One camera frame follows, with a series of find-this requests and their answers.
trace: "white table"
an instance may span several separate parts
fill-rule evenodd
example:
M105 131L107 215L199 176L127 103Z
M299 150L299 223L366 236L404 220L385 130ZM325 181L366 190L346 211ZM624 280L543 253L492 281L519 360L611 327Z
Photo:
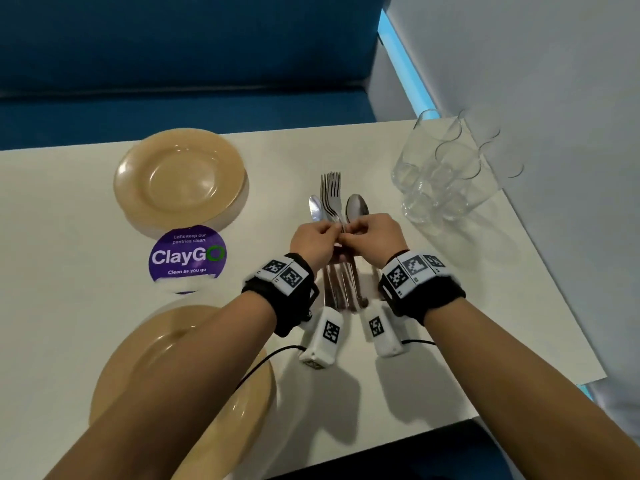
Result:
M360 193L372 212L395 217L412 248L452 266L473 303L572 382L603 378L505 195L429 240L405 220L390 169L412 124L228 135L246 165L248 201L221 232L224 272L184 301L153 284L153 241L132 229L113 196L113 172L132 142L0 152L2 477L44 476L82 434L102 366L142 320L164 306L223 305L242 277L286 252L309 220L309 194L331 170L342 172L345 199ZM358 265L370 283L369 266ZM357 315L345 329L332 369L313 371L294 352L274 358L278 403L236 477L282 474L477 415L436 348L414 344L380 360ZM414 322L407 329L428 337ZM274 336L268 350L301 336Z

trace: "purple circular sticker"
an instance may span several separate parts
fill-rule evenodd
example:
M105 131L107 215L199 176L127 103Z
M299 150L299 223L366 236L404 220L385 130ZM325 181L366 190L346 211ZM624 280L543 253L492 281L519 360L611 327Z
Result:
M164 290L190 293L222 273L227 247L220 234L206 226L174 229L156 242L149 254L149 274Z

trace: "wrist strap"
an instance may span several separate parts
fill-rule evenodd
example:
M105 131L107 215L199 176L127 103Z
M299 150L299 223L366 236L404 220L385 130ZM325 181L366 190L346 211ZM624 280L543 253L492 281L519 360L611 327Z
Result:
M467 297L440 259L409 250L389 259L382 269L378 288L394 314L415 318L420 323L429 310Z
M245 280L242 292L265 298L276 313L275 333L286 337L291 329L310 318L309 307L319 294L314 274L299 254L271 259Z

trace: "plate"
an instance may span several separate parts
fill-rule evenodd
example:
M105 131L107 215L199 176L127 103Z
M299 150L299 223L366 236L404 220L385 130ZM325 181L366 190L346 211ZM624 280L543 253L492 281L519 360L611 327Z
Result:
M203 224L242 189L244 164L226 139L210 131L162 131L133 146L118 165L113 189L134 226L160 230Z
M89 424L129 384L139 380L158 357L217 311L213 306L183 306L156 315L135 329L118 346L100 374L93 392ZM252 367L265 356L262 350ZM180 464L173 480L221 480L233 471L260 434L274 384L271 364L265 363L229 398Z

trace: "blue sofa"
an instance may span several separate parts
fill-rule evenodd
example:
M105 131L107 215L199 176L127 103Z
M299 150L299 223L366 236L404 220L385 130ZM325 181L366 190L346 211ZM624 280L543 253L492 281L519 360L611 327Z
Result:
M375 121L384 0L3 0L0 150Z

